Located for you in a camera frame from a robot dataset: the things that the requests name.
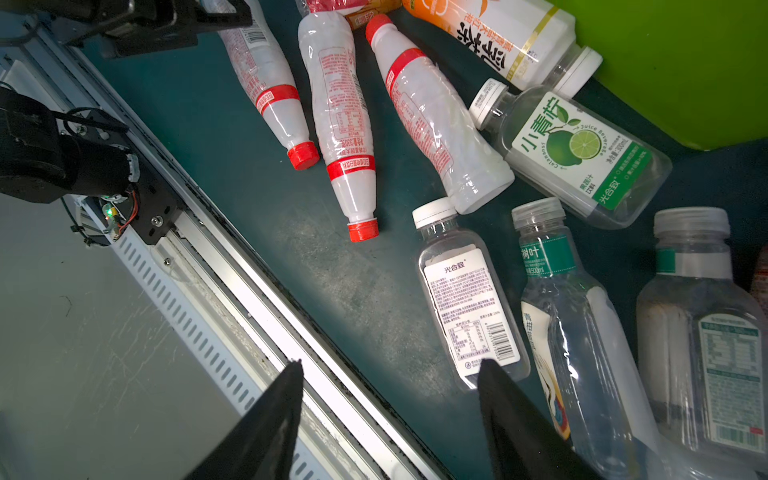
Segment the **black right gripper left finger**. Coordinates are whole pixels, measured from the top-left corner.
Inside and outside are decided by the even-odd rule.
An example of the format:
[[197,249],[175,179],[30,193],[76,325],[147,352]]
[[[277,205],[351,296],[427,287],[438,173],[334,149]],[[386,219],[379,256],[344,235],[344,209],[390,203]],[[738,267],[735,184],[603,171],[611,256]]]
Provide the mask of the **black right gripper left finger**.
[[287,479],[301,420],[302,364],[286,365],[188,479]]

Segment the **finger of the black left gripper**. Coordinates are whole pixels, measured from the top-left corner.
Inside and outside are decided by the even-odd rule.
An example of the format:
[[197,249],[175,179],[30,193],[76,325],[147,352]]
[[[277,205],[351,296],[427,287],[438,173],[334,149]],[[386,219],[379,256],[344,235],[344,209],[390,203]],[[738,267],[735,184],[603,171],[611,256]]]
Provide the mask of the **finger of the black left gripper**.
[[220,32],[236,28],[246,28],[252,25],[250,7],[245,1],[232,0],[228,4],[233,11],[209,12],[202,1],[195,6],[196,32]]

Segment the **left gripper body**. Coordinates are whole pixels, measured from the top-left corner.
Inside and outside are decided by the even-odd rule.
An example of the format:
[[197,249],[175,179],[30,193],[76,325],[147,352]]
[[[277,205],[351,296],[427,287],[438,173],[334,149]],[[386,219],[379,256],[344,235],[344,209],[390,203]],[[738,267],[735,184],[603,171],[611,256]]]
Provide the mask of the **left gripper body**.
[[59,16],[61,43],[82,47],[93,40],[107,59],[194,45],[196,1],[77,1],[85,15]]

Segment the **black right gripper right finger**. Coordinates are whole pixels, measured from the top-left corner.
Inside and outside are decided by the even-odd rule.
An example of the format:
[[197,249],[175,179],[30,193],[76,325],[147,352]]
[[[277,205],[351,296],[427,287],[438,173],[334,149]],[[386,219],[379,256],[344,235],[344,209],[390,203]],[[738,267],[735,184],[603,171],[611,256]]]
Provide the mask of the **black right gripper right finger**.
[[597,479],[492,359],[481,363],[478,394],[495,479]]

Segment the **white bottle red cap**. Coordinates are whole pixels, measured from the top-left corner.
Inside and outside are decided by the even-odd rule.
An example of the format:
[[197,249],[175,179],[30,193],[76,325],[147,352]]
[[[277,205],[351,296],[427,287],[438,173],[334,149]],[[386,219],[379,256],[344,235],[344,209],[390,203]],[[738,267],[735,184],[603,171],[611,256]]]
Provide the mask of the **white bottle red cap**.
[[374,141],[351,28],[337,12],[310,13],[299,23],[298,40],[315,132],[350,240],[373,239],[379,235]]
[[251,24],[223,30],[219,36],[241,87],[287,151],[294,169],[308,169],[320,155],[310,139],[292,71],[260,3],[249,1],[247,5]]
[[388,96],[420,151],[439,175],[460,214],[473,213],[510,186],[515,176],[480,135],[445,75],[385,14],[366,26]]

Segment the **clear small bottle white label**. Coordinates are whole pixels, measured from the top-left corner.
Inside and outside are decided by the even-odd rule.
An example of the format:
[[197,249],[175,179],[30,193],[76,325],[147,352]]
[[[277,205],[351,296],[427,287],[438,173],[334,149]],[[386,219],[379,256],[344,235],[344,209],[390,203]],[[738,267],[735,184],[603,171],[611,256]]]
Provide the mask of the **clear small bottle white label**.
[[462,386],[478,387],[484,360],[496,361],[515,381],[527,378],[531,363],[485,242],[459,225],[446,197],[418,207],[412,217],[424,242],[420,284]]

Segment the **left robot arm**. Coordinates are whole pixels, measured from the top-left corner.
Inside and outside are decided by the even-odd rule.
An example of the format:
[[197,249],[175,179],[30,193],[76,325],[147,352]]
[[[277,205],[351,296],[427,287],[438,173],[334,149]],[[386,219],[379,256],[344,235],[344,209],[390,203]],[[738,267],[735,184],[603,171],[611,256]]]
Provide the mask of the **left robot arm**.
[[[251,25],[250,6],[229,1],[223,12],[199,1],[4,1],[4,13],[47,14],[67,46],[98,37],[107,58],[194,46],[198,36]],[[137,191],[140,163],[129,149],[81,137],[73,123],[127,133],[124,124],[55,112],[42,102],[1,90],[1,191],[32,203],[66,195],[93,197]]]

